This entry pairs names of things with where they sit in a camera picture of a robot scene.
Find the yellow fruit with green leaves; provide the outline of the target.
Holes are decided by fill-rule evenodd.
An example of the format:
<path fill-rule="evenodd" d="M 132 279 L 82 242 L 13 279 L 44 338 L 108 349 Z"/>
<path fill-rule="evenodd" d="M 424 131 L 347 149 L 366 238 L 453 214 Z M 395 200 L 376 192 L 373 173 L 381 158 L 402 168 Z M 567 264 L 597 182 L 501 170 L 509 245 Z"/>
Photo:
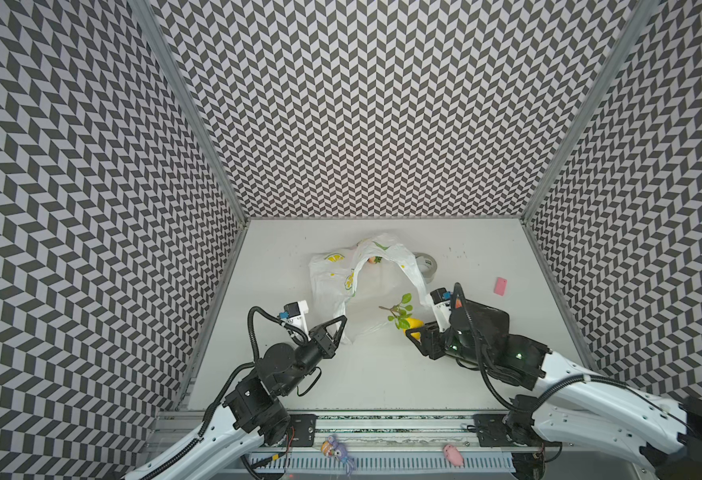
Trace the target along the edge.
<path fill-rule="evenodd" d="M 390 307 L 379 306 L 379 309 L 387 312 L 387 319 L 393 322 L 396 328 L 402 332 L 424 326 L 424 322 L 413 316 L 414 307 L 412 305 L 413 295 L 404 294 L 400 301 Z"/>

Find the white plastic bag fruit print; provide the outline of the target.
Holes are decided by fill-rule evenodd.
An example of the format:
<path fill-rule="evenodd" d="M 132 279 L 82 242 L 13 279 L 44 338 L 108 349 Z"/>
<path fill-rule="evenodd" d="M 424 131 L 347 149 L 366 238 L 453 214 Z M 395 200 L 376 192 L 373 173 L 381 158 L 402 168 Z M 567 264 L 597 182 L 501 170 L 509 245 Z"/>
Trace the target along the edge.
<path fill-rule="evenodd" d="M 382 257 L 382 262 L 368 263 L 374 256 Z M 347 316 L 344 344 L 389 326 L 397 329 L 379 306 L 393 306 L 406 293 L 413 295 L 415 318 L 424 323 L 433 318 L 428 284 L 419 271 L 415 253 L 390 233 L 313 256 L 309 279 L 317 319 Z"/>

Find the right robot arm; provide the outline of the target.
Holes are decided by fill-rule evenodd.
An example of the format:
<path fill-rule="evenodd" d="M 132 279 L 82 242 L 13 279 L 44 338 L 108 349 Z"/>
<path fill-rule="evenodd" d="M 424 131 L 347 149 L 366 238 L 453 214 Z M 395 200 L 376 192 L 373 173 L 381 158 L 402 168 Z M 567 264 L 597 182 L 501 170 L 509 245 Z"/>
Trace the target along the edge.
<path fill-rule="evenodd" d="M 659 479 L 702 479 L 702 398 L 658 396 L 590 370 L 510 331 L 507 312 L 465 296 L 460 284 L 421 294 L 435 319 L 405 334 L 432 360 L 476 371 L 507 410 L 508 440 L 596 448 Z"/>

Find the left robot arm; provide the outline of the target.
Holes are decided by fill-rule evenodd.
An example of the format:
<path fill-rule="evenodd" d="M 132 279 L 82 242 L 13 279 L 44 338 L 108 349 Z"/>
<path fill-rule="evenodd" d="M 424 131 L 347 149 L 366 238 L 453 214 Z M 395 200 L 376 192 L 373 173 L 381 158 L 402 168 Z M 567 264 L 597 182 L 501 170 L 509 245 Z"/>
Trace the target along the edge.
<path fill-rule="evenodd" d="M 290 343 L 277 343 L 262 353 L 255 317 L 284 328 Z M 303 317 L 299 302 L 271 315 L 259 306 L 247 315 L 253 360 L 234 369 L 204 411 L 201 424 L 153 460 L 127 473 L 126 479 L 210 479 L 240 457 L 262 446 L 274 446 L 288 435 L 291 415 L 281 399 L 298 389 L 305 377 L 333 358 L 348 318 L 340 315 L 309 330 L 294 321 Z"/>

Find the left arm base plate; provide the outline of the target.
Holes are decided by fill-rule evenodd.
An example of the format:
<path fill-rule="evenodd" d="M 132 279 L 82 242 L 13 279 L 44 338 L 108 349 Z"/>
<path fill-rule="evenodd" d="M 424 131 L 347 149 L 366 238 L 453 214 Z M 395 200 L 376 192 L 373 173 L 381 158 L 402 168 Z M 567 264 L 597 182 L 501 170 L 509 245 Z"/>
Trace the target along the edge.
<path fill-rule="evenodd" d="M 318 417 L 315 414 L 292 414 L 285 436 L 279 446 L 287 448 L 313 447 Z"/>

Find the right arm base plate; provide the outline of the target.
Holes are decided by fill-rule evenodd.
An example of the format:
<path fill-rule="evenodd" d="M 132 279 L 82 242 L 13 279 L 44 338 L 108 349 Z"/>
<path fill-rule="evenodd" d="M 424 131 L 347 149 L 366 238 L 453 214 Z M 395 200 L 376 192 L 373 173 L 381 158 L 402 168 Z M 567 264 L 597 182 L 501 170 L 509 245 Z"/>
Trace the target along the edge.
<path fill-rule="evenodd" d="M 473 430 L 482 447 L 538 447 L 540 437 L 529 420 L 514 412 L 475 414 Z"/>

